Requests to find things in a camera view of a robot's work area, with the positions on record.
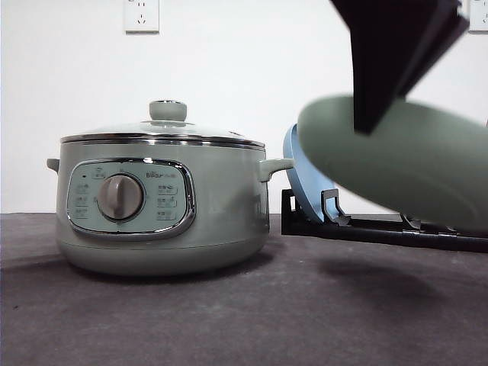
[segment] dish rack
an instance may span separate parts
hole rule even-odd
[[[335,201],[339,212],[327,211],[327,200]],[[415,220],[400,215],[347,215],[339,206],[339,190],[321,192],[324,223],[314,223],[302,211],[291,189],[281,192],[281,234],[315,236],[324,239],[378,242],[393,246],[488,253],[488,233],[468,233],[448,226]]]

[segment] electrical outlet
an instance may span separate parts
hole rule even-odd
[[[488,0],[470,1],[470,32],[488,32]]]
[[[159,0],[125,0],[126,33],[159,33]]]

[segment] glass lid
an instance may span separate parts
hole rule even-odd
[[[265,147],[264,143],[248,140],[233,131],[186,122],[187,107],[179,101],[153,101],[149,104],[149,114],[152,120],[102,127],[66,136],[61,139],[61,143],[97,140],[177,140]]]

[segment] lid knob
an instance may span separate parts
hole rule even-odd
[[[180,101],[152,101],[149,103],[149,115],[153,120],[184,122],[186,119],[186,104]]]

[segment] dark gray surface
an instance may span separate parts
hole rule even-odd
[[[2,216],[2,365],[486,365],[488,255],[281,236],[180,278],[69,266],[52,214]]]

